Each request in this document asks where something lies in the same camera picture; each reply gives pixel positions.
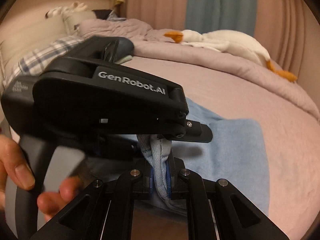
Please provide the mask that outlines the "person's left hand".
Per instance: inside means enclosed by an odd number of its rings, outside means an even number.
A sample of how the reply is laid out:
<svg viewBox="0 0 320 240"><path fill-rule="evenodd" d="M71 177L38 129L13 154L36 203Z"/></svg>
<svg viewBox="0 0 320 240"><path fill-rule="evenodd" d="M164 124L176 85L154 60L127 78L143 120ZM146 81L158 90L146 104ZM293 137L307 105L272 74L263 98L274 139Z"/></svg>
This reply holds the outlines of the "person's left hand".
<svg viewBox="0 0 320 240"><path fill-rule="evenodd" d="M5 210L5 187L10 178L18 187L29 191L35 186L35 178L24 158L21 148L12 139L1 135L1 212ZM78 177L69 177L59 186L58 192L44 192L37 198L39 210L46 221L53 218L84 188Z"/></svg>

